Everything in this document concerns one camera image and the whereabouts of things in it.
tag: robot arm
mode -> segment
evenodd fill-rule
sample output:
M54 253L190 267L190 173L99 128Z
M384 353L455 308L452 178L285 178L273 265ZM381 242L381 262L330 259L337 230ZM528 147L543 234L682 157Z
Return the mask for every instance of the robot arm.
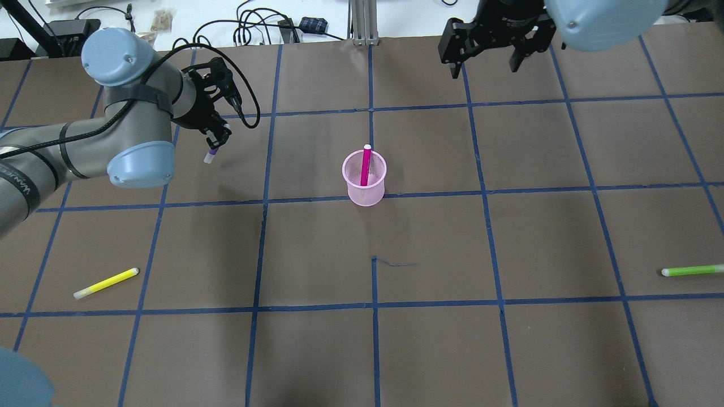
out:
M105 87L106 117L0 133L0 239L69 181L108 175L122 188L167 184L171 122L201 131L218 148L231 131L214 102L225 97L241 113L221 58L179 71L130 31L109 28L88 39L81 61ZM202 69L211 72L202 76Z
M465 60L486 49L513 46L510 70L516 72L525 58L548 49L557 29L564 47L602 51L641 35L662 14L713 3L721 5L720 0L480 0L472 22L447 21L438 51L457 78Z

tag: pink marker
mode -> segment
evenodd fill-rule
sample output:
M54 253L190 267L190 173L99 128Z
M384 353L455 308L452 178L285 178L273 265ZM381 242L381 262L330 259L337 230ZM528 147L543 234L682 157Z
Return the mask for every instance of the pink marker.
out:
M369 178L369 160L372 158L372 146L364 145L362 153L362 176L360 177L360 186L366 187Z

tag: white surface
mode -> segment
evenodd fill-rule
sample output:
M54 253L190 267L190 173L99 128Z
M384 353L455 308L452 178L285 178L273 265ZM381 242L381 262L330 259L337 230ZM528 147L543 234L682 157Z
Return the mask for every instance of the white surface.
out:
M191 39L194 31L203 23L211 20L234 20L236 7L242 0L134 0L134 1L90 1L74 6L48 8L43 0L33 0L46 21L71 20L86 7L111 6L125 10L128 3L133 4L133 21L138 32L150 30L154 10L173 9L174 19L170 33L160 33L156 38L154 48L157 51L171 49L176 38ZM20 3L35 16L28 0ZM470 21L475 16L478 0L459 0L453 7L445 6L440 0L378 0L377 21L380 37L412 37L425 35L440 35L445 28L445 22L450 17L458 17ZM321 17L329 23L328 33L338 37L347 38L347 9L348 0L252 0L244 6L245 9L268 7L276 9L292 18L299 24L302 17ZM97 18L101 27L128 28L128 22L123 14L111 10L94 9L86 12L81 18ZM201 34L211 40L213 46L233 46L232 32L236 28L233 23L219 23L204 28ZM253 43L258 43L261 36L256 29L252 29ZM279 43L279 30L270 27L271 39ZM38 43L23 32L28 47L35 50ZM9 21L5 10L0 12L0 38L17 37L17 31ZM304 35L302 42L334 41L329 37L318 35Z

